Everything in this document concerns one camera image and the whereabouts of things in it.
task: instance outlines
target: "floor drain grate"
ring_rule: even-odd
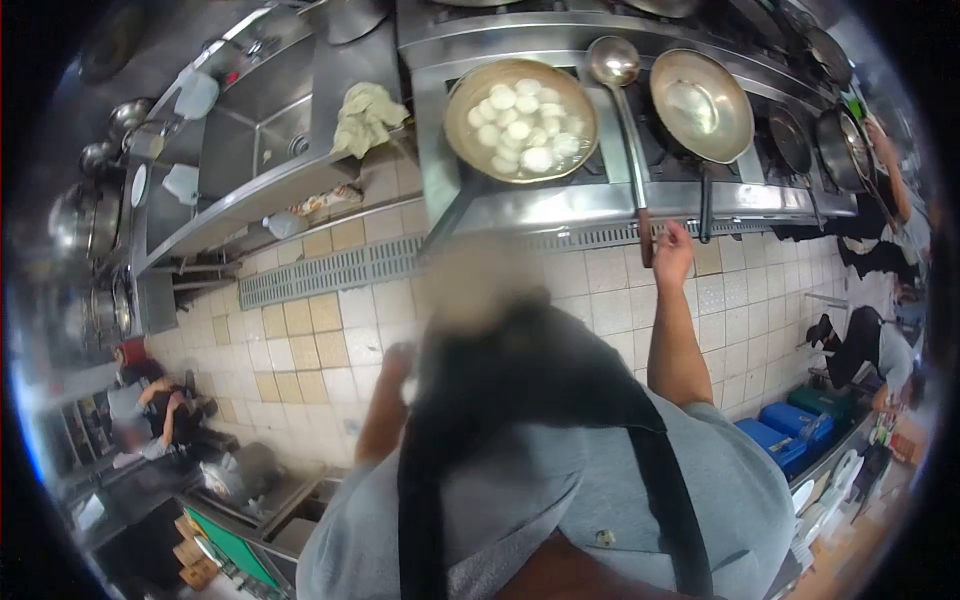
[[[690,235],[696,237],[698,225],[686,224]],[[653,225],[652,229],[656,239],[663,230],[663,225]],[[769,225],[761,221],[713,224],[714,236],[769,230]],[[637,238],[636,221],[632,221],[530,233],[520,238],[520,245],[528,252],[549,254],[626,246],[635,244]],[[422,242],[422,234],[404,235],[335,252],[323,258],[300,260],[247,277],[242,279],[239,285],[240,308],[247,310],[413,276],[417,273],[417,252]]]

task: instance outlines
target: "wooden handle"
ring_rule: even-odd
[[[646,208],[636,210],[636,228],[640,234],[640,256],[643,258],[643,268],[654,266],[654,238],[650,233],[650,212]]]

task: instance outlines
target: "gray shirt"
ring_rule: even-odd
[[[793,537],[786,480],[719,410],[647,391],[666,424],[713,570],[715,593],[761,598]],[[398,598],[394,452],[343,482],[300,553],[298,598]],[[451,598],[488,598],[555,530],[620,574],[676,589],[622,428],[515,425],[442,485]],[[612,533],[605,547],[601,531]]]

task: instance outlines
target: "plastic bottle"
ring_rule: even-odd
[[[305,217],[284,210],[272,217],[264,217],[263,227],[269,229],[276,239],[284,240],[291,235],[306,231],[309,224]]]

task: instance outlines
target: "bowl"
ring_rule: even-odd
[[[490,165],[493,150],[481,146],[474,138],[476,129],[468,122],[467,113],[471,108],[490,95],[495,84],[513,87],[521,79],[536,79],[546,87],[552,87],[560,93],[563,104],[572,114],[584,120],[581,134],[586,140],[575,160],[563,170],[548,173],[499,173]],[[597,115],[587,92],[575,78],[549,64],[527,59],[504,59],[481,64],[471,69],[450,89],[449,100],[444,112],[444,132],[446,141],[466,164],[477,171],[508,183],[537,183],[555,180],[576,171],[593,154],[597,146]]]

